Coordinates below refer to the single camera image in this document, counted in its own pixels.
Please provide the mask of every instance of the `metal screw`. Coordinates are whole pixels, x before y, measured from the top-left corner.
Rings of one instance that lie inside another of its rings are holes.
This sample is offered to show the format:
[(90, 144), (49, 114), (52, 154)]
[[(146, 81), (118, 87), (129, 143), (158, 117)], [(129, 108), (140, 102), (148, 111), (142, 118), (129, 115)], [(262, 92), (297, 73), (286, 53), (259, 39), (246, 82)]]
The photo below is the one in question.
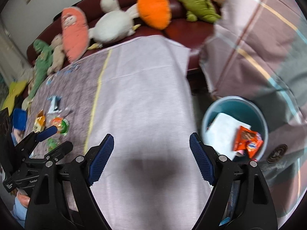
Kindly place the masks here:
[(222, 161), (222, 162), (226, 162), (226, 161), (227, 161), (227, 157), (226, 157), (226, 156), (223, 156), (223, 155), (219, 156), (219, 159), (220, 159), (220, 161)]
[(46, 162), (46, 167), (51, 167), (52, 165), (53, 165), (53, 162), (51, 161)]
[(78, 156), (78, 157), (76, 158), (76, 162), (78, 162), (78, 163), (82, 162), (83, 160), (84, 160), (84, 157), (83, 157), (83, 156)]
[(251, 165), (252, 167), (257, 167), (257, 162), (251, 161), (251, 162), (250, 162), (250, 165)]

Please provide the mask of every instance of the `white duck plush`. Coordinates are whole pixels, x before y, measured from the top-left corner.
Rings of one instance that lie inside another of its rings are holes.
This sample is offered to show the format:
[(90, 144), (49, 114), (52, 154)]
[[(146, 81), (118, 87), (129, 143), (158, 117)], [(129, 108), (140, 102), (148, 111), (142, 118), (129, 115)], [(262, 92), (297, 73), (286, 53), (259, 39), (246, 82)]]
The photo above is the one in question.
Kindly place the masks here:
[(133, 18), (139, 17), (136, 4), (127, 11), (122, 11), (118, 0), (100, 0), (100, 7), (105, 13), (94, 28), (89, 29), (89, 36), (96, 44), (88, 49), (102, 47), (133, 35), (140, 24), (134, 26)]

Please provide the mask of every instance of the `candy wrapper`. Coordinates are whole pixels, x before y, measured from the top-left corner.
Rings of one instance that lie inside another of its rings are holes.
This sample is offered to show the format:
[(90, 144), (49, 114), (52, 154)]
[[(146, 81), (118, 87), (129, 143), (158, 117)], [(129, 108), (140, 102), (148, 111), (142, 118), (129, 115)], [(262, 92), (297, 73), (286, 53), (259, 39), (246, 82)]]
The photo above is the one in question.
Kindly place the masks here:
[(50, 121), (50, 124), (57, 127), (58, 133), (62, 134), (63, 136), (67, 135), (69, 130), (69, 123), (65, 118), (55, 117)]
[(258, 132), (240, 126), (234, 141), (234, 151), (246, 150), (248, 157), (253, 158), (262, 143), (261, 135)]
[(62, 110), (59, 110), (59, 101), (62, 97), (59, 96), (51, 96), (48, 100), (50, 100), (50, 108), (47, 114), (60, 113)]
[(54, 150), (56, 147), (60, 145), (60, 141), (54, 138), (48, 139), (48, 152)]
[(45, 129), (45, 125), (46, 125), (46, 117), (45, 117), (44, 111), (41, 110), (36, 115), (36, 119), (35, 119), (34, 126), (33, 126), (33, 131), (35, 133), (41, 132)]

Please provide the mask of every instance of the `yellow star plush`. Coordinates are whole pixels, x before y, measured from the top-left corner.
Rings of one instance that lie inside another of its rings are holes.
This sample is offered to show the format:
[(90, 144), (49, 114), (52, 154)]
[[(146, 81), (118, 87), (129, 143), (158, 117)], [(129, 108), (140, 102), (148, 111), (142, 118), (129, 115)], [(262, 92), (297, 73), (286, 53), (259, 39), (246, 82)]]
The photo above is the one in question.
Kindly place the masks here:
[(1, 110), (7, 107), (9, 109), (9, 115), (12, 114), (15, 104), (15, 97), (19, 96), (24, 91), (27, 83), (28, 82), (24, 80), (20, 82), (12, 82), (10, 84), (9, 95), (7, 95)]

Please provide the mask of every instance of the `pink carrot plush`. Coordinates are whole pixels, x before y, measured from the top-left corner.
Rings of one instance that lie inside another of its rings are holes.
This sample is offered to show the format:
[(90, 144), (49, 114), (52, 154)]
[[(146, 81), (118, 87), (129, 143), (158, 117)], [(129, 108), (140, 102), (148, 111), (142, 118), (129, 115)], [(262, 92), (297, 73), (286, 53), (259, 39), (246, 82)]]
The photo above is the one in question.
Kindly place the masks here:
[(70, 63), (80, 59), (89, 46), (88, 25), (85, 14), (78, 7), (62, 12), (63, 48)]

